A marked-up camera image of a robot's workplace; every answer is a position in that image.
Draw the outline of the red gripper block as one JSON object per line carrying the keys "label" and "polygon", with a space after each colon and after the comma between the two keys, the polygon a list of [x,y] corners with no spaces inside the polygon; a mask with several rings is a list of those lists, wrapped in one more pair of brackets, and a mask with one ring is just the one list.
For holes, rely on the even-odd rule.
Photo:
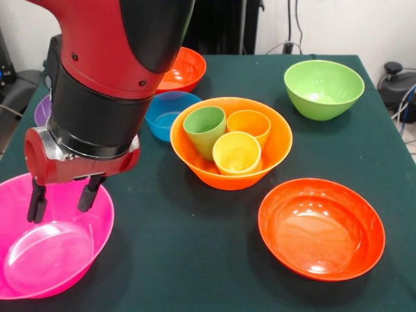
{"label": "red gripper block", "polygon": [[129,171],[136,165],[140,141],[136,136],[127,152],[115,159],[91,159],[58,146],[46,127],[32,127],[25,134],[24,154],[27,169],[33,177],[27,221],[39,224],[47,205],[43,185],[68,183],[91,176],[77,205],[80,212],[86,213],[92,208],[105,177]]}

